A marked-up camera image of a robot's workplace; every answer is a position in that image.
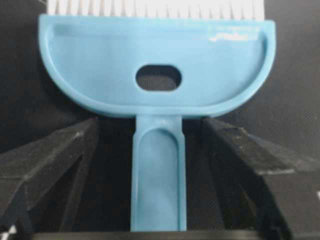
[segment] blue handle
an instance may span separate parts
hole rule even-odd
[[[185,137],[181,116],[137,116],[131,231],[186,231]]]

